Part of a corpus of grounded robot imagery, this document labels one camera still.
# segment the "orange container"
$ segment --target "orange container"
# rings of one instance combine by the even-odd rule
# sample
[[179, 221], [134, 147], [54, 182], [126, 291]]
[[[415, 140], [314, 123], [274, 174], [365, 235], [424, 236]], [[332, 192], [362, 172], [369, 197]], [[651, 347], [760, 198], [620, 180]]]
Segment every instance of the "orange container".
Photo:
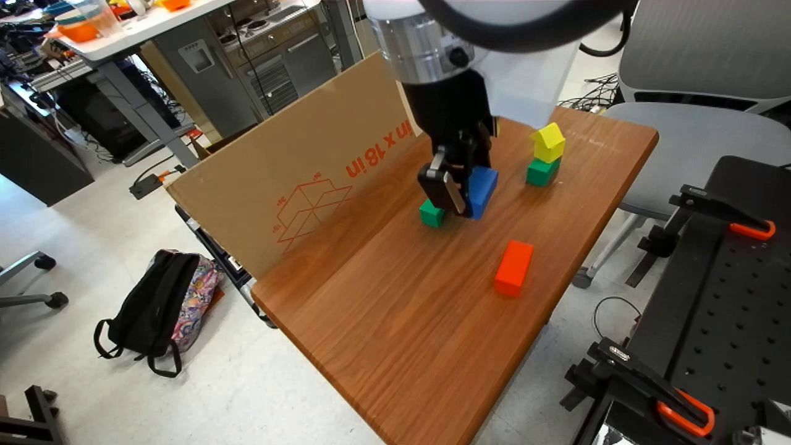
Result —
[[162, 5], [170, 12], [189, 6], [190, 0], [162, 0]]
[[87, 21], [80, 21], [72, 25], [58, 25], [58, 30], [72, 41], [81, 44], [97, 38], [99, 32]]

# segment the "red block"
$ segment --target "red block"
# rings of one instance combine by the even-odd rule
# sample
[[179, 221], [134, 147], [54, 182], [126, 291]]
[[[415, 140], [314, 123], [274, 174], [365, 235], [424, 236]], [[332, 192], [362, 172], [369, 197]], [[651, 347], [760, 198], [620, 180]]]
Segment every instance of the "red block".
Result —
[[494, 276], [494, 289], [509, 297], [518, 297], [522, 290], [524, 277], [528, 274], [533, 246], [523, 242], [509, 241]]

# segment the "blue block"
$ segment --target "blue block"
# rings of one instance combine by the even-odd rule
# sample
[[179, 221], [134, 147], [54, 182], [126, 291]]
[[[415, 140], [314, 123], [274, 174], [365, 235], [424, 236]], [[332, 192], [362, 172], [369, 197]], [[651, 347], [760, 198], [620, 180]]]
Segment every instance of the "blue block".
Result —
[[481, 219], [489, 198], [497, 187], [498, 171], [486, 167], [475, 167], [469, 180], [469, 196], [472, 204], [472, 218]]

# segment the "cardboard box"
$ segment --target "cardboard box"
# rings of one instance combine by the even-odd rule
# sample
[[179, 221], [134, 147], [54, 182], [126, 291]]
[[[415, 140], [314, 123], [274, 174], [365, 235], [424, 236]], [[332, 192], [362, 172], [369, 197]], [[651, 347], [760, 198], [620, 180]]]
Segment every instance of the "cardboard box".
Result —
[[261, 276], [414, 141], [399, 89], [377, 52], [167, 189], [251, 275]]

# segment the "gray chair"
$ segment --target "gray chair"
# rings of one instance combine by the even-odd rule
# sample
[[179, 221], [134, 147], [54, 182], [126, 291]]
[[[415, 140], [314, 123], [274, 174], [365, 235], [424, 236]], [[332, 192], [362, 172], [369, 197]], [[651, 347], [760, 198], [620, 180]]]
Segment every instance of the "gray chair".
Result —
[[[0, 286], [11, 280], [16, 274], [21, 272], [22, 269], [28, 265], [33, 264], [39, 269], [52, 270], [57, 264], [55, 259], [48, 257], [41, 252], [34, 252], [22, 258], [10, 267], [0, 270]], [[58, 309], [66, 305], [69, 299], [61, 292], [55, 292], [52, 295], [47, 294], [30, 294], [30, 295], [9, 295], [0, 296], [0, 307], [19, 306], [22, 304], [31, 304], [34, 302], [43, 302], [52, 309]]]
[[659, 143], [620, 205], [631, 215], [593, 263], [580, 268], [574, 286], [590, 286], [647, 218], [669, 219], [670, 196], [682, 184], [705, 185], [721, 157], [791, 162], [791, 131], [752, 114], [791, 99], [788, 17], [789, 0], [721, 0], [715, 8], [698, 0], [640, 1], [618, 72], [626, 103], [605, 116], [654, 127]]

